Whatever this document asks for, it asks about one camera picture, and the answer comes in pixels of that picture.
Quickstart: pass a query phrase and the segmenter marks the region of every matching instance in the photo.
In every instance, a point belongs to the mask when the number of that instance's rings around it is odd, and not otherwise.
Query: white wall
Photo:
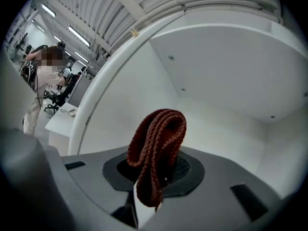
[[[179,98],[177,109],[187,120],[182,145],[229,158],[256,172],[266,144],[267,124],[189,98]]]
[[[31,24],[26,30],[28,33],[28,41],[27,44],[31,45],[34,49],[43,44],[52,46],[58,41],[51,36],[51,34],[45,30],[45,32],[41,31],[37,25]]]
[[[256,175],[281,197],[296,191],[308,165],[308,105],[271,124]]]
[[[117,73],[86,129],[80,154],[128,145],[142,120],[161,108],[174,108],[177,93],[149,42]]]
[[[78,60],[76,60],[72,66],[72,74],[76,75],[78,72],[81,72],[81,69],[84,67]]]

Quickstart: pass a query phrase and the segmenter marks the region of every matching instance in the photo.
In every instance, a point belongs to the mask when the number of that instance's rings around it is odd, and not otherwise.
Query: beige pants
[[[57,73],[51,72],[50,69],[46,67],[38,67],[37,69],[37,81],[35,83],[35,90],[37,89],[37,96],[35,97],[30,108],[27,110],[24,120],[24,133],[33,135],[35,126],[39,118],[40,108],[43,105],[43,96],[47,84],[53,86],[58,85],[61,82],[61,78]]]

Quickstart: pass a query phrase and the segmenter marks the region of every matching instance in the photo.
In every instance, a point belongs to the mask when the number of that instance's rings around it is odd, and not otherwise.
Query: ceiling light
[[[46,5],[42,4],[42,8],[44,10],[46,10],[46,12],[48,12],[51,16],[56,17],[56,14],[54,13],[54,11],[52,11],[50,8],[46,7]]]
[[[44,29],[43,29],[43,28],[41,28],[39,25],[38,25],[38,28],[39,28],[39,29],[41,29],[43,32],[45,32],[45,31],[44,31]]]
[[[56,36],[54,36],[54,38],[55,38],[56,40],[58,40],[59,42],[61,42],[61,40],[59,40]]]
[[[84,58],[82,55],[80,55],[77,51],[75,52],[78,56],[80,56],[83,60],[85,60],[87,63],[89,62],[86,58]]]
[[[84,37],[82,37],[79,33],[77,33],[71,26],[68,27],[68,29],[76,35],[77,38],[79,38],[82,42],[85,43],[86,46],[90,46],[90,43],[86,41]]]
[[[80,60],[78,60],[82,65],[84,65],[85,67],[87,66],[87,65],[85,65],[83,62],[81,62]]]

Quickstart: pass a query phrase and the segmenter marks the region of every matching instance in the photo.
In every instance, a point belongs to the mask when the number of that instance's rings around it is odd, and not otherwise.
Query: pipe
[[[142,18],[140,18],[138,21],[135,22],[135,24],[133,24],[129,29],[127,29],[110,47],[109,51],[113,50],[117,44],[123,39],[123,37],[128,34],[130,32],[130,29],[132,27],[138,27],[140,24],[144,23],[145,21],[150,20],[151,18],[153,18],[154,16],[162,13],[163,11],[172,9],[173,7],[179,6],[179,4],[186,4],[186,3],[191,3],[191,2],[196,2],[196,1],[200,1],[200,0],[172,0],[170,2],[167,2],[163,5],[161,5],[160,7],[152,10],[151,12],[149,12],[148,14],[146,14],[145,16],[143,16]],[[278,4],[272,0],[247,0],[250,2],[255,2],[258,4],[262,4],[264,6],[270,7],[272,9],[277,9],[278,8]]]

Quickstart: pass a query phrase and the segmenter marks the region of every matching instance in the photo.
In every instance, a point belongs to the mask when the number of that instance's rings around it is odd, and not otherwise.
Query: white desk
[[[68,155],[68,144],[74,123],[74,117],[60,110],[76,109],[75,106],[65,103],[47,123],[45,129],[49,130],[48,144],[58,149],[60,156]]]

